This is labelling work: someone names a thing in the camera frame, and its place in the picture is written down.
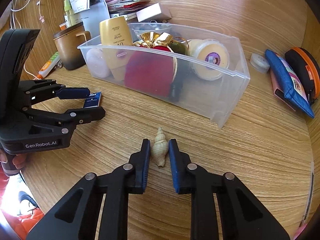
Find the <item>person's left hand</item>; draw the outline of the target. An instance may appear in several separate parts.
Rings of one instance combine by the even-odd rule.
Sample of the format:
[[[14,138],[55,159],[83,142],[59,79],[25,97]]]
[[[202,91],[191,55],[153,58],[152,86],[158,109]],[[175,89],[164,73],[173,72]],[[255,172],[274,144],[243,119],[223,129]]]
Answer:
[[[27,154],[19,154],[15,156],[11,155],[11,157],[13,157],[11,162],[16,168],[20,169],[25,167],[25,164],[27,161]],[[0,159],[1,159],[1,163],[8,162],[7,153],[4,152],[3,150],[0,150]]]

